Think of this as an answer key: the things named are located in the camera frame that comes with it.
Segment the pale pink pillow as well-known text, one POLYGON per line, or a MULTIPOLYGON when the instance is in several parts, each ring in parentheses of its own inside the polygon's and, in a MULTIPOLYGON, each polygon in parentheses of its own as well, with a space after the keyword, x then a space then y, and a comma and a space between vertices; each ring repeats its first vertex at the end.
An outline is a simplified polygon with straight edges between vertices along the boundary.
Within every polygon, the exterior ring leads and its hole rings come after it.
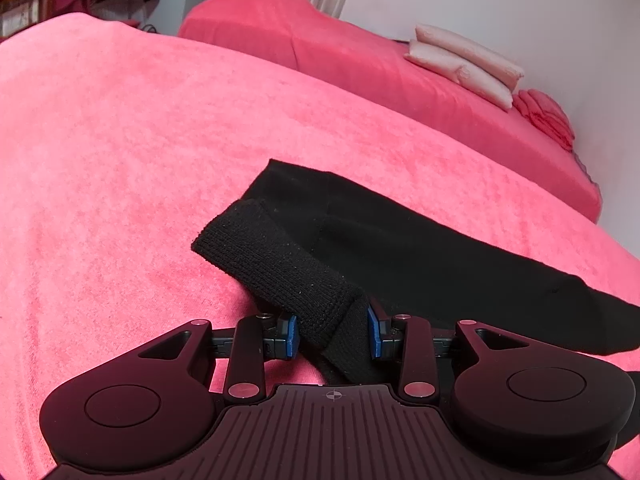
POLYGON ((510 91, 514 91, 525 76, 521 66, 465 36, 424 24, 417 24, 414 31, 417 40, 461 56, 500 80, 510 91))
POLYGON ((512 91, 499 79, 460 55, 441 47, 411 40, 405 58, 473 92, 502 110, 512 108, 512 91))

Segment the pink blanket near bed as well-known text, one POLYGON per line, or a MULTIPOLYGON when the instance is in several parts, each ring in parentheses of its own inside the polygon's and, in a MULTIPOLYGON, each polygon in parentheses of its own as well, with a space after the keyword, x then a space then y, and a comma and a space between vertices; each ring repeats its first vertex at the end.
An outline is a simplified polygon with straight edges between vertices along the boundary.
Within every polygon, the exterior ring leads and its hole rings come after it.
POLYGON ((328 170, 628 302, 639 263, 538 185, 414 120, 260 58, 80 13, 1 47, 1 473, 54 465, 59 384, 240 285, 192 252, 270 159, 328 170))

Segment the black knit pants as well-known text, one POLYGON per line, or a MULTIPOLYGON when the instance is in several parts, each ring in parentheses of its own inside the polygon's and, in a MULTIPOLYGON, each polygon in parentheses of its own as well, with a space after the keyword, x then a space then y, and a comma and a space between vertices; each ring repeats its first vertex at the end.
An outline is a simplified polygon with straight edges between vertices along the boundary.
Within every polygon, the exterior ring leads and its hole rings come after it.
POLYGON ((575 275, 459 233, 337 174, 272 160, 192 248, 263 311, 297 318, 330 384, 370 384, 367 310, 464 318, 607 356, 639 344, 639 310, 575 275))

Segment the pink covered far bed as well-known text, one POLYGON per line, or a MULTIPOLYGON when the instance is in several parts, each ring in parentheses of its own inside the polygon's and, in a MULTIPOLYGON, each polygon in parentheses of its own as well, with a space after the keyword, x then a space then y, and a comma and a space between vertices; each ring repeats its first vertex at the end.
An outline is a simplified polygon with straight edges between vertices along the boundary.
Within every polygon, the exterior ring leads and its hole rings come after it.
POLYGON ((205 0, 178 35, 321 79, 458 140, 591 221, 601 193, 574 155, 517 110, 502 110, 410 63, 407 46, 331 18, 308 0, 205 0))

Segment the folded pink blanket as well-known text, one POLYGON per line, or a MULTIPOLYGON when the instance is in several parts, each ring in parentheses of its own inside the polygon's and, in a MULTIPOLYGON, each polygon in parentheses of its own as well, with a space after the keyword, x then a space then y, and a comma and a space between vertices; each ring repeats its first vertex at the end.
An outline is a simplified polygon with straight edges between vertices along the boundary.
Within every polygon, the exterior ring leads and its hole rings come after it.
POLYGON ((562 107, 547 93, 535 89, 520 90, 513 96, 513 106, 563 150, 574 150, 575 133, 570 120, 562 107))

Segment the upper pale pink pillow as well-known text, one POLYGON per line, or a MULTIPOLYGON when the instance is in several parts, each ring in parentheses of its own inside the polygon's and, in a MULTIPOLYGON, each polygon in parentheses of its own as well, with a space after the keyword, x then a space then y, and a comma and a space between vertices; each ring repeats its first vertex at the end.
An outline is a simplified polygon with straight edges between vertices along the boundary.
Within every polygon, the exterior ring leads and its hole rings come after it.
POLYGON ((500 80, 510 91, 514 91, 525 76, 521 66, 465 36, 424 24, 417 24, 414 31, 417 40, 461 56, 500 80))

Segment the lower pale pink pillow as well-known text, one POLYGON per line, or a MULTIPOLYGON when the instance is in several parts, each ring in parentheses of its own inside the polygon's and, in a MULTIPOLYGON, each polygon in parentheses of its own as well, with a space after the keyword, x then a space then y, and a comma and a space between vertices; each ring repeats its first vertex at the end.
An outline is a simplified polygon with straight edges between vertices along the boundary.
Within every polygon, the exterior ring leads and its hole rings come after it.
POLYGON ((405 58, 473 92, 502 110, 512 108, 512 91, 499 79, 460 55, 441 47, 411 40, 405 58))

